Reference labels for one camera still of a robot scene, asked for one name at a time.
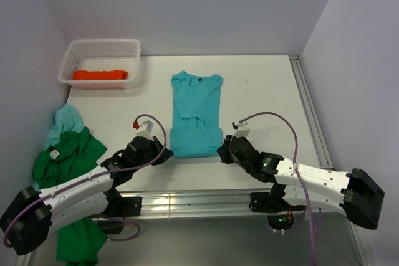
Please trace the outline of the teal t-shirt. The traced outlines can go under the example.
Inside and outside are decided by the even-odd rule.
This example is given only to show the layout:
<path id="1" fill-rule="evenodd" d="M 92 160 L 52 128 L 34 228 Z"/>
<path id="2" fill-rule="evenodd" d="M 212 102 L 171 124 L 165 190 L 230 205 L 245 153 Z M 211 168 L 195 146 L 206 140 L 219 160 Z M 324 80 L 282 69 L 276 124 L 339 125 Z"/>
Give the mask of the teal t-shirt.
<path id="1" fill-rule="evenodd" d="M 217 155 L 223 143 L 220 128 L 222 76 L 197 76 L 181 71 L 171 77 L 173 116 L 170 148 L 174 157 Z"/>

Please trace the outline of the white perforated plastic basket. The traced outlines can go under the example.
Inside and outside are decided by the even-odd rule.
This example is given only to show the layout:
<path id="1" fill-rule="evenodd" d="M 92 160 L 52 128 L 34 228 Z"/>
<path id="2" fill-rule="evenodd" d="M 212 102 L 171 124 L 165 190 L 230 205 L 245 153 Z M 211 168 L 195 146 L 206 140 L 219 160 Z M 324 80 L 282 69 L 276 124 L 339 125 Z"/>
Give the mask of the white perforated plastic basket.
<path id="1" fill-rule="evenodd" d="M 57 79 L 84 90 L 130 89 L 135 86 L 140 70 L 141 45 L 136 39 L 80 39 L 65 51 Z M 126 73 L 124 79 L 77 80 L 78 71 Z"/>

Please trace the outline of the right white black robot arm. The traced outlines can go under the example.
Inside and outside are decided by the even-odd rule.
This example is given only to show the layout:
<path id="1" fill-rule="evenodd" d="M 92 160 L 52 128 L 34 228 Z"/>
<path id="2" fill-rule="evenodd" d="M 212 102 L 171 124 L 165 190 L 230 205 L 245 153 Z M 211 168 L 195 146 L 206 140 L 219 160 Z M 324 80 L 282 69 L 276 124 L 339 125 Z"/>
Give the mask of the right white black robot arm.
<path id="1" fill-rule="evenodd" d="M 251 194 L 250 210 L 259 213 L 311 210 L 337 212 L 364 229 L 378 227 L 385 193 L 362 169 L 331 171 L 256 150 L 245 137 L 228 135 L 217 153 L 224 164 L 236 164 L 262 183 L 267 192 Z"/>

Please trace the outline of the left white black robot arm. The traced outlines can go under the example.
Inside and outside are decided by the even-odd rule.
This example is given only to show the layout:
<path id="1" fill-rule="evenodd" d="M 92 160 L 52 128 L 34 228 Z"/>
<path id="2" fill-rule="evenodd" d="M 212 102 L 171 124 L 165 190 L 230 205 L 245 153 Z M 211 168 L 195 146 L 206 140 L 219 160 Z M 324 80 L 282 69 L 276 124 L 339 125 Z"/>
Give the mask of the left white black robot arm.
<path id="1" fill-rule="evenodd" d="M 1 217 L 3 243 L 17 255 L 38 248 L 53 232 L 88 216 L 122 215 L 117 186 L 139 169 L 163 164 L 174 153 L 156 137 L 135 137 L 101 165 L 51 188 L 21 190 Z"/>

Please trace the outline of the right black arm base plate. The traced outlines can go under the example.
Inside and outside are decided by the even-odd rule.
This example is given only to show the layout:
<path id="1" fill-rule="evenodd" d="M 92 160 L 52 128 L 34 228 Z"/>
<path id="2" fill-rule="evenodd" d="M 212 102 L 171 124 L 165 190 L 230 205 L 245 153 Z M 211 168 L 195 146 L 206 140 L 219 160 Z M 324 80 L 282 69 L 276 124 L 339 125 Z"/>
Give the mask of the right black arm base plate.
<path id="1" fill-rule="evenodd" d="M 306 210 L 305 205 L 292 205 L 283 198 L 271 196 L 269 192 L 252 192 L 249 209 L 255 213 L 280 213 Z"/>

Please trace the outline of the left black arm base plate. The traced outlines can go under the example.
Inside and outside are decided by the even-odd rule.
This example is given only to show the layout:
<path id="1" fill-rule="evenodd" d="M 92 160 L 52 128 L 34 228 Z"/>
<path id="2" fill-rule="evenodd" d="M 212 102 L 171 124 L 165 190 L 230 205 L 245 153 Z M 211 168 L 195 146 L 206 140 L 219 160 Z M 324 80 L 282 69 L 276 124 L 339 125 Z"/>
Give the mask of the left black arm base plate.
<path id="1" fill-rule="evenodd" d="M 104 214 L 108 217 L 121 217 L 126 219 L 127 217 L 137 217 L 140 215 L 142 207 L 141 197 L 121 197 L 115 201 L 112 201 L 104 211 Z M 105 234 L 120 234 L 124 229 L 125 225 L 122 221 L 110 221 L 110 220 L 99 220 L 97 226 Z"/>

